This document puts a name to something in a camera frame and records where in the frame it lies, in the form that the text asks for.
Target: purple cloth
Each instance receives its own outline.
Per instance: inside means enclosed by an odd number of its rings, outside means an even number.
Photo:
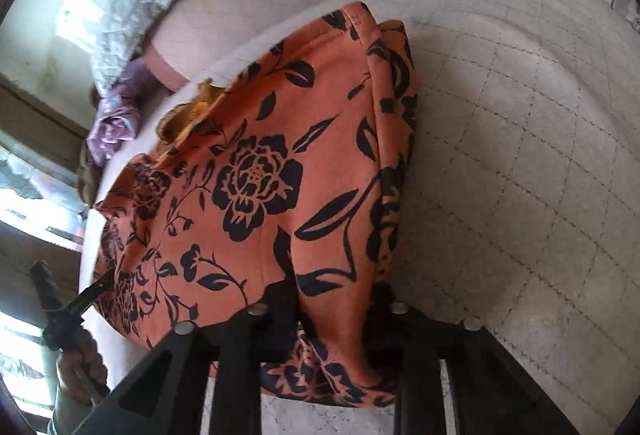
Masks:
[[[135,139],[142,125],[140,103],[157,87],[158,80],[142,58],[129,62],[116,84],[100,100],[94,127],[86,139],[96,165],[104,166],[120,149],[122,141]]]

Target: gray sleeve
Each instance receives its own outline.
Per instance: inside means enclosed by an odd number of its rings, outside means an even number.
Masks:
[[[56,407],[47,426],[47,435],[71,435],[90,413],[90,405],[74,401],[58,388]]]

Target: person's hand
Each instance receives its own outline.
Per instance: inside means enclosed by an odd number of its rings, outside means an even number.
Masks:
[[[88,364],[89,375],[98,383],[105,385],[107,368],[102,362],[102,356],[98,353],[98,344],[87,330],[79,329],[75,337],[79,350],[68,349],[62,352],[56,362],[60,389],[74,401],[91,404],[91,396],[78,379],[76,369],[79,369],[82,363]]]

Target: orange floral fabric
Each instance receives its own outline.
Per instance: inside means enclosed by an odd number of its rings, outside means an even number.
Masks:
[[[151,348],[178,321],[224,322],[294,274],[313,331],[300,325],[290,361],[263,365],[263,389],[389,404],[361,337],[398,242],[415,89],[404,26],[378,25],[360,2],[274,45],[97,205],[95,276],[116,269],[98,310]]]

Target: person's arm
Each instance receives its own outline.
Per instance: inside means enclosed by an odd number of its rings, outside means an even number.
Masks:
[[[62,352],[56,362],[59,386],[53,417],[47,426],[49,435],[71,435],[91,413],[91,397],[76,375],[76,368],[83,361],[90,365],[90,374],[96,381],[107,382],[107,369],[95,339],[83,329],[77,340],[80,349]]]

